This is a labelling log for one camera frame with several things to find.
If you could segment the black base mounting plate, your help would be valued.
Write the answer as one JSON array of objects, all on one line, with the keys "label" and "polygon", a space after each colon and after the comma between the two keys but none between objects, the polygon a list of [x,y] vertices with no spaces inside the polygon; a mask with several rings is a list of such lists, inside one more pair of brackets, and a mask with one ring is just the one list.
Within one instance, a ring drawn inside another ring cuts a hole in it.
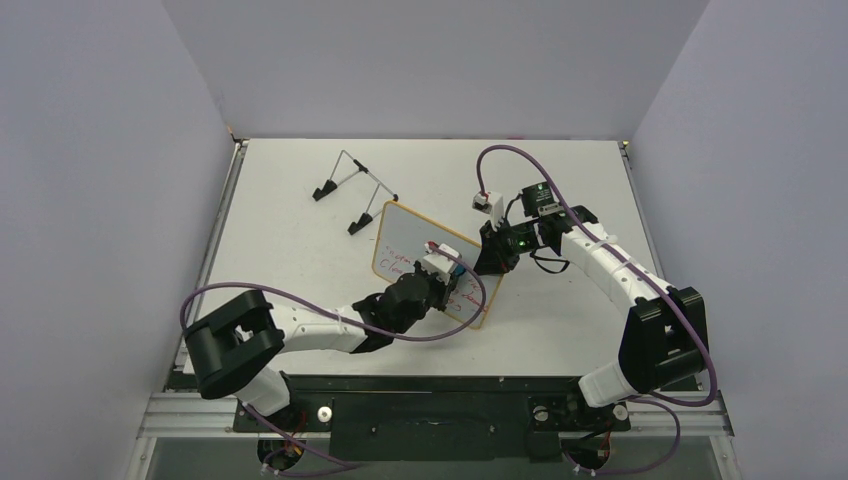
[{"label": "black base mounting plate", "polygon": [[293,401],[272,417],[326,434],[342,460],[556,461],[566,443],[626,432],[626,413],[588,406],[575,377],[293,375]]}]

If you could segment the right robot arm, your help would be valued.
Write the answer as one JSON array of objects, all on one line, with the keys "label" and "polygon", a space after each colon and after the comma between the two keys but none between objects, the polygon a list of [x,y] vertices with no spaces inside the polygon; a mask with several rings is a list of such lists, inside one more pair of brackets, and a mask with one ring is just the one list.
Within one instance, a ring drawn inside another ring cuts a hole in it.
[{"label": "right robot arm", "polygon": [[565,210],[547,183],[524,188],[518,198],[527,219],[511,224],[501,195],[474,196],[473,208],[489,216],[480,229],[475,272],[503,275],[522,255],[548,248],[580,269],[625,318],[616,357],[582,376],[580,390],[565,398],[564,413],[572,424],[588,427],[609,404],[707,369],[705,305],[695,289],[678,289],[654,275],[618,246],[586,207]]}]

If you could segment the aluminium extrusion rail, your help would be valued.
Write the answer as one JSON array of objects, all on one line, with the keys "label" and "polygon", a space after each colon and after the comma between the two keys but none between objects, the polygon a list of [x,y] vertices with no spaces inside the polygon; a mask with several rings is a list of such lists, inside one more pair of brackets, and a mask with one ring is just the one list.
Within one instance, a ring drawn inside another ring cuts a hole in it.
[{"label": "aluminium extrusion rail", "polygon": [[[274,438],[272,430],[237,427],[241,404],[233,397],[203,400],[195,393],[155,393],[147,404],[140,438]],[[683,437],[732,437],[734,431],[723,403],[717,399],[699,407],[682,407],[656,398],[626,403],[631,428],[625,437],[671,437],[678,419]]]}]

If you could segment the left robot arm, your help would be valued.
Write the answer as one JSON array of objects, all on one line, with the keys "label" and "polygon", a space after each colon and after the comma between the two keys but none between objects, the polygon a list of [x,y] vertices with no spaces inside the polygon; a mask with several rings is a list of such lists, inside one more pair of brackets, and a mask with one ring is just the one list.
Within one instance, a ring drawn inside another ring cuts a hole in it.
[{"label": "left robot arm", "polygon": [[306,301],[278,308],[258,286],[242,283],[242,293],[184,329],[197,389],[207,400],[234,396],[272,429],[285,430],[299,405],[272,359],[303,351],[370,353],[395,340],[410,342],[409,329],[429,311],[446,310],[465,273],[454,261],[417,261],[384,291],[335,310]]}]

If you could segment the yellow framed whiteboard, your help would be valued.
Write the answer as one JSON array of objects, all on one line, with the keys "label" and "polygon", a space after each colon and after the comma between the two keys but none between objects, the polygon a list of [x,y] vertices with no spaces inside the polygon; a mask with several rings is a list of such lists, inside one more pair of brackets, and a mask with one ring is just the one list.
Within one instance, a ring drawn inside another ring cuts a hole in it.
[{"label": "yellow framed whiteboard", "polygon": [[[414,270],[414,262],[424,257],[429,242],[449,246],[470,267],[481,253],[479,242],[405,205],[386,202],[372,257],[373,273],[388,282],[396,281],[401,275]],[[481,283],[477,283],[471,274],[464,273],[448,297],[445,314],[464,323],[483,305],[483,312],[469,325],[472,330],[482,329],[501,281],[500,276],[486,275]]]}]

